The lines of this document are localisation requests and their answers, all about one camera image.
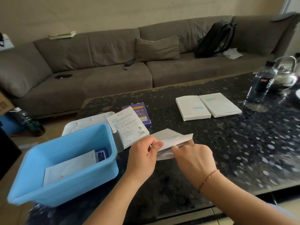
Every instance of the black granite tabletop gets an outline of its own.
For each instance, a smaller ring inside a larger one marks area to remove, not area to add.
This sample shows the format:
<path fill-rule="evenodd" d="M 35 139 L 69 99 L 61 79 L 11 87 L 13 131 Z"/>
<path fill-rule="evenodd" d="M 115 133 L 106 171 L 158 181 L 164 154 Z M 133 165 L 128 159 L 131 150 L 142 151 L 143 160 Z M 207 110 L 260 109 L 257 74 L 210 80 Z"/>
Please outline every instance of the black granite tabletop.
<path fill-rule="evenodd" d="M 208 145 L 217 168 L 242 189 L 257 195 L 300 185 L 300 100 L 296 84 L 288 96 L 268 93 L 262 104 L 246 102 L 253 74 L 185 83 L 114 96 L 88 99 L 77 119 L 122 106 L 144 102 L 152 122 L 150 134 L 172 129 L 193 133 L 198 144 Z M 175 98 L 221 92 L 242 114 L 183 121 Z M 129 149 L 117 156 L 119 174 L 105 183 L 56 208 L 35 207 L 28 224 L 82 224 L 114 187 L 126 170 Z M 158 218 L 212 206 L 198 194 L 180 172 L 175 159 L 156 163 L 153 175 L 133 198 L 125 224 L 143 224 Z"/>

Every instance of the teapot handle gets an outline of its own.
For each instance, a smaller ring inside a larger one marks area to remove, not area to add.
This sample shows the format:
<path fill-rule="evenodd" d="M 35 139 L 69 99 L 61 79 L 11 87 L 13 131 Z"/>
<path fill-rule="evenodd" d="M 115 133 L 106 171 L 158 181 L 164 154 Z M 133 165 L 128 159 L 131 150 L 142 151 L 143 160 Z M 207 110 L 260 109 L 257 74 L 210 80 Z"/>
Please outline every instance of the teapot handle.
<path fill-rule="evenodd" d="M 293 56 L 282 56 L 282 57 L 279 57 L 279 58 L 275 59 L 275 62 L 276 62 L 275 67 L 278 68 L 278 67 L 279 67 L 279 64 L 280 64 L 279 60 L 282 60 L 282 59 L 284 59 L 284 58 L 291 58 L 291 59 L 293 60 L 293 65 L 292 65 L 291 71 L 294 71 L 294 70 L 295 70 L 296 63 L 297 63 L 297 60 L 296 60 L 295 57 L 293 57 Z"/>

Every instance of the hand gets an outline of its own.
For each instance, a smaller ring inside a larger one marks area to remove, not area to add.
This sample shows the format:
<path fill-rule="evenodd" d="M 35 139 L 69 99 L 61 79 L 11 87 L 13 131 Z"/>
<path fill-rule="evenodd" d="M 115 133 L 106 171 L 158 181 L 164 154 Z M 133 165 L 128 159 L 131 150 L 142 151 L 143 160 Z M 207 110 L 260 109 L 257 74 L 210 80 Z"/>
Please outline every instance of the hand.
<path fill-rule="evenodd" d="M 163 142 L 158 141 L 154 136 L 145 136 L 135 142 L 130 150 L 127 169 L 124 175 L 133 179 L 139 187 L 152 175 L 158 150 Z"/>
<path fill-rule="evenodd" d="M 206 145 L 194 144 L 190 140 L 188 145 L 181 148 L 173 146 L 172 152 L 179 169 L 196 189 L 217 169 L 212 151 Z"/>

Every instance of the black phone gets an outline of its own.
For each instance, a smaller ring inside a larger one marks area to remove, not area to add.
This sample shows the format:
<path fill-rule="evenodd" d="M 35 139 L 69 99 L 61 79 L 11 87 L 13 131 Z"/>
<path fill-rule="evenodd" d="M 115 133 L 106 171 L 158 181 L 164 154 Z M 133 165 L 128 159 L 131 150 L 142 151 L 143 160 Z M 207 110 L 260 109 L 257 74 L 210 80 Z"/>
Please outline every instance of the black phone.
<path fill-rule="evenodd" d="M 68 78 L 68 77 L 71 77 L 71 76 L 73 76 L 73 74 L 57 75 L 55 77 L 55 79 Z"/>

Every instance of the gold bracelet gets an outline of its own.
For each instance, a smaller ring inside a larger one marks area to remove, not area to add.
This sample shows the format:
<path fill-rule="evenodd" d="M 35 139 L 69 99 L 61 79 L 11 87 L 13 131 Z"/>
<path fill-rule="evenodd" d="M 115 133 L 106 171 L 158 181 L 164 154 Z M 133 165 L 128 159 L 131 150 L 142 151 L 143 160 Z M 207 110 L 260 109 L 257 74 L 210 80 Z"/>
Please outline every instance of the gold bracelet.
<path fill-rule="evenodd" d="M 208 176 L 207 176 L 207 178 L 205 178 L 205 180 L 201 183 L 201 185 L 199 186 L 199 188 L 198 188 L 198 193 L 200 193 L 200 189 L 201 189 L 201 187 L 204 185 L 204 183 L 210 178 L 210 176 L 212 176 L 212 174 L 213 173 L 215 173 L 216 171 L 220 171 L 220 170 L 214 170 L 213 172 L 211 172 Z"/>

